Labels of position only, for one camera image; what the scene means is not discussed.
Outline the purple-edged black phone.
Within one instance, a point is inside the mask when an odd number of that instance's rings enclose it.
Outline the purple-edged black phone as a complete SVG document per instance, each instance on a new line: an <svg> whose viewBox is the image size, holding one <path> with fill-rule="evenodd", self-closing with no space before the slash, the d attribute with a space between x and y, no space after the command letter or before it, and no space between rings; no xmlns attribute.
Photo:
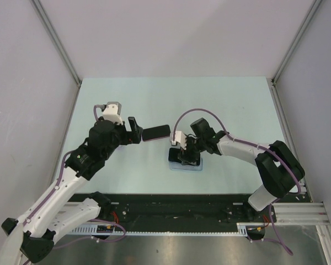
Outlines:
<svg viewBox="0 0 331 265"><path fill-rule="evenodd" d="M144 142L163 139L169 136L170 136L169 125L160 125L152 128L146 128L142 132L142 140Z"/></svg>

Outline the blue-edged black phone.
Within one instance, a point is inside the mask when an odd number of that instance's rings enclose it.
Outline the blue-edged black phone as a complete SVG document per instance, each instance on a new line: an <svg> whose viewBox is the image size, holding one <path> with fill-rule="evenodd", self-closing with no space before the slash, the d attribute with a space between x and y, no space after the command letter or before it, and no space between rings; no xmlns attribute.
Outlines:
<svg viewBox="0 0 331 265"><path fill-rule="evenodd" d="M201 156L197 152L188 152L187 150L170 148L168 153L168 161L179 163L183 166L199 166Z"/></svg>

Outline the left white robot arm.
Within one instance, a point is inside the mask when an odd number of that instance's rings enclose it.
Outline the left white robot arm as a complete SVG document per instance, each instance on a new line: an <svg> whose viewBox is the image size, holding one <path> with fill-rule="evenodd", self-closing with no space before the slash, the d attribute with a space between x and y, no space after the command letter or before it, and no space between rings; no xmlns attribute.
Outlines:
<svg viewBox="0 0 331 265"><path fill-rule="evenodd" d="M106 220L111 214L111 201L100 192L90 194L74 208L60 214L74 193L101 170L120 146L139 144L143 129L134 117L128 118L127 131L120 116L99 118L88 137L75 150L67 152L58 178L24 214L7 218L2 229L7 239L0 252L0 264L19 264L19 254L31 263L43 260L55 244L87 221Z"/></svg>

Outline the light blue phone case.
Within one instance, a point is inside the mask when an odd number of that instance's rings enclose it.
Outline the light blue phone case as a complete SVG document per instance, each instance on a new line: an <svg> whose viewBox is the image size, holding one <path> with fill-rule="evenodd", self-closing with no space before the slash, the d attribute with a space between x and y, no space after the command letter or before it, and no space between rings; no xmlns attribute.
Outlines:
<svg viewBox="0 0 331 265"><path fill-rule="evenodd" d="M174 171L201 172L203 169L203 160L201 158L197 165L182 165L181 163L170 162L169 168Z"/></svg>

